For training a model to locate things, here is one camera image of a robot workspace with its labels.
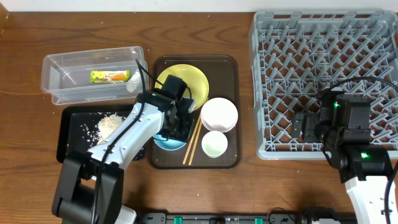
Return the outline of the light blue bowl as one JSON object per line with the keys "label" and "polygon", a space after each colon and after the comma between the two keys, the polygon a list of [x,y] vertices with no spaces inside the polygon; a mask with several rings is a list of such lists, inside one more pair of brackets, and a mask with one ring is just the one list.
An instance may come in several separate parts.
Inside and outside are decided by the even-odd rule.
{"label": "light blue bowl", "polygon": [[154,142],[156,143],[156,145],[158,145],[161,149],[164,149],[166,151],[176,151],[176,150],[184,147],[184,145],[186,145],[185,142],[181,142],[181,141],[174,140],[174,139],[168,139],[168,138],[162,137],[159,134],[153,135],[153,138],[154,138]]}

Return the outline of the rice pile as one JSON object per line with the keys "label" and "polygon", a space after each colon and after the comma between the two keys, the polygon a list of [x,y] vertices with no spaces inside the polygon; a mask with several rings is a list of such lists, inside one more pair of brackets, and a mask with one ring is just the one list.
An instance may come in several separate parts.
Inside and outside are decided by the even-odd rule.
{"label": "rice pile", "polygon": [[117,113],[89,113],[88,121],[80,125],[83,130],[82,138],[88,143],[88,147],[93,147],[108,138],[125,119],[125,116]]}

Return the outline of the green snack wrapper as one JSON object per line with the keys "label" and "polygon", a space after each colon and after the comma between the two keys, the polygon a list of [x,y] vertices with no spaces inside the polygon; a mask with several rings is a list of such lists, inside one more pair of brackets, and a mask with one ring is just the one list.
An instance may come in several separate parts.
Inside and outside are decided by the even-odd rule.
{"label": "green snack wrapper", "polygon": [[90,83],[119,83],[126,82],[130,77],[130,70],[121,71],[100,71],[92,70]]}

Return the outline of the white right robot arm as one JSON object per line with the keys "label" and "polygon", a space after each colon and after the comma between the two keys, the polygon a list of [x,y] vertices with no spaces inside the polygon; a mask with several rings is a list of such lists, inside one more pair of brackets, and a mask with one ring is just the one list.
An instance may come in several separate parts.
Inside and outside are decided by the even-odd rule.
{"label": "white right robot arm", "polygon": [[298,112],[293,137],[322,144],[329,165],[338,170],[358,223],[397,223],[394,177],[397,166],[380,145],[370,143],[368,106]]}

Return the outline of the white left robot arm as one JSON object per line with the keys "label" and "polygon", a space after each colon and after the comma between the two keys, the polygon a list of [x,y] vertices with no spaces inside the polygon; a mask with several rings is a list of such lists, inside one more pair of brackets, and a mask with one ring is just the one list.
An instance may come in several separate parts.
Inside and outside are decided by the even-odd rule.
{"label": "white left robot arm", "polygon": [[123,210],[124,172],[154,135],[186,142],[193,131],[193,98],[158,88],[137,96],[129,116],[105,140],[86,152],[65,154],[52,214],[69,223],[133,222],[134,210]]}

